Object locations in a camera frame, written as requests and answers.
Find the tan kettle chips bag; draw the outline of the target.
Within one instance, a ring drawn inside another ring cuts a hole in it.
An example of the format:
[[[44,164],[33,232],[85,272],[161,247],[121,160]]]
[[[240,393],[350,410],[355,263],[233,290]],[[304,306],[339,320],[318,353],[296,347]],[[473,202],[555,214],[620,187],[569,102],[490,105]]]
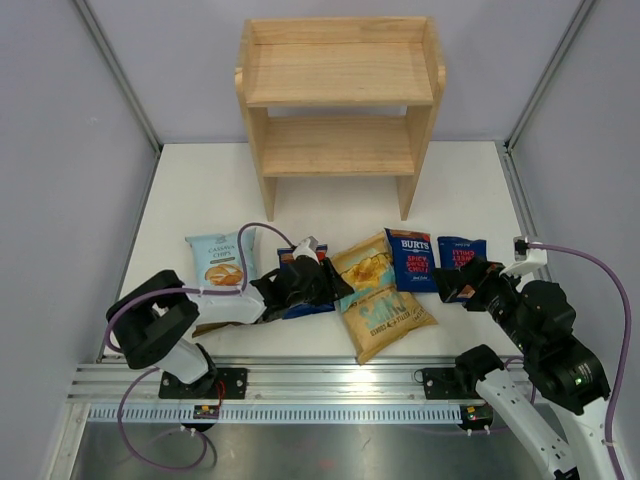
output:
[[[353,289],[338,308],[360,365],[409,332],[437,323],[413,294],[397,289],[385,233],[335,254],[331,262]]]

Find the light blue cassava chips bag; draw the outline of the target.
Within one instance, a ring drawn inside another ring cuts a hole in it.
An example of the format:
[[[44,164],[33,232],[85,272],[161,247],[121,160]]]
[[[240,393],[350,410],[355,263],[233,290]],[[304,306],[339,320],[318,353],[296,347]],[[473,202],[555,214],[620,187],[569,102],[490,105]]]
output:
[[[246,229],[241,242],[238,232],[186,237],[197,283],[205,288],[241,286],[257,278],[253,247],[255,228]]]

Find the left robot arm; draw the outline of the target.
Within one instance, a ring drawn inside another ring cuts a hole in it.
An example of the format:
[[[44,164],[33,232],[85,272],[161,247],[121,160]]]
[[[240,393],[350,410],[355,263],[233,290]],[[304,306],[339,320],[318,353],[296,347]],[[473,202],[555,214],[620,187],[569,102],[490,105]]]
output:
[[[244,288],[188,288],[163,270],[107,311],[105,341],[115,340],[132,370],[163,372],[162,399],[219,398],[228,385],[205,347],[184,338],[205,312],[223,324],[269,323],[300,304],[334,303],[354,293],[327,258],[299,256]]]

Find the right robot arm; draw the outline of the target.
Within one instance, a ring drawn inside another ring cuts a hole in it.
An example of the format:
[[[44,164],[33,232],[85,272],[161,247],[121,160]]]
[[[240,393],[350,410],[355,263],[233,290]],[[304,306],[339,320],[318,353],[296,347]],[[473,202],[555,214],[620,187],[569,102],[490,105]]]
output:
[[[529,381],[546,399],[564,433],[558,435],[512,381],[505,363],[482,344],[455,360],[454,384],[478,395],[506,423],[546,479],[621,479],[612,438],[619,394],[597,356],[573,334],[574,308],[559,284],[522,276],[547,263],[546,248],[529,243],[513,264],[474,257],[458,269],[437,268],[440,298],[465,299],[465,309],[486,312],[522,355]]]

